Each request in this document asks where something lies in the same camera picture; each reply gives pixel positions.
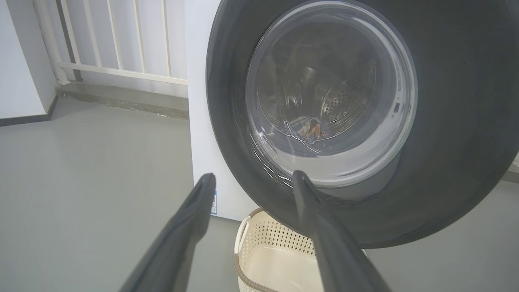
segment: railing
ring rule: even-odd
[[[50,19],[47,3],[45,0],[34,0],[35,7],[37,10],[37,13],[39,14],[41,25],[42,25],[42,33],[43,33],[45,42],[47,44],[50,57],[52,59],[54,70],[56,71],[58,82],[60,84],[69,83],[67,80],[67,77],[65,75],[65,71],[63,70],[65,68],[68,68],[68,69],[73,69],[73,70],[85,70],[85,71],[91,71],[91,72],[97,72],[97,73],[113,74],[113,75],[118,75],[118,76],[141,78],[141,79],[173,83],[173,84],[179,84],[179,85],[187,85],[187,80],[175,78],[175,77],[171,76],[171,57],[170,57],[169,38],[168,38],[168,19],[167,19],[167,13],[166,13],[166,0],[161,0],[163,37],[164,37],[165,44],[166,44],[164,47],[164,50],[166,50],[166,62],[165,62],[165,66],[167,68],[166,76],[150,74],[147,71],[146,58],[145,58],[145,54],[144,54],[144,43],[142,40],[141,17],[140,17],[140,12],[139,12],[139,0],[133,0],[133,10],[134,10],[133,17],[135,19],[136,31],[137,31],[136,37],[138,39],[138,44],[139,44],[140,63],[141,63],[141,68],[142,68],[141,72],[130,71],[130,70],[124,69],[122,59],[121,59],[120,45],[119,45],[119,40],[118,40],[118,35],[117,35],[117,27],[116,27],[116,24],[114,23],[114,16],[112,13],[112,4],[111,4],[110,0],[106,0],[106,2],[108,5],[108,15],[110,17],[112,37],[113,37],[114,45],[115,45],[115,54],[116,54],[117,64],[118,64],[117,69],[104,67],[101,62],[99,47],[98,47],[97,39],[95,37],[94,25],[93,25],[93,21],[92,21],[92,12],[90,9],[89,0],[83,0],[83,6],[85,8],[86,26],[88,28],[88,33],[89,33],[91,44],[92,44],[92,50],[93,50],[93,54],[94,54],[94,58],[95,58],[95,66],[81,63],[79,52],[77,49],[76,39],[74,36],[74,31],[72,28],[72,22],[71,22],[71,17],[69,14],[67,0],[60,0],[60,2],[61,2],[62,10],[63,10],[66,31],[68,31],[68,37],[70,40],[70,47],[71,47],[71,51],[72,51],[72,55],[73,55],[73,60],[75,60],[75,62],[65,62],[61,58],[60,52],[58,50],[58,43],[56,41],[56,35],[54,34],[54,31],[52,29],[52,24],[51,24],[51,19]]]

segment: front-load washing machine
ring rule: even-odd
[[[303,170],[362,247],[466,214],[519,149],[513,1],[185,3],[195,181],[299,230]]]

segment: laundry basket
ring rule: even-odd
[[[312,240],[261,209],[238,229],[234,267],[241,292],[324,291]]]

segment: label sticker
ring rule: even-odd
[[[216,215],[216,191],[214,191],[213,207],[211,208],[211,214]]]

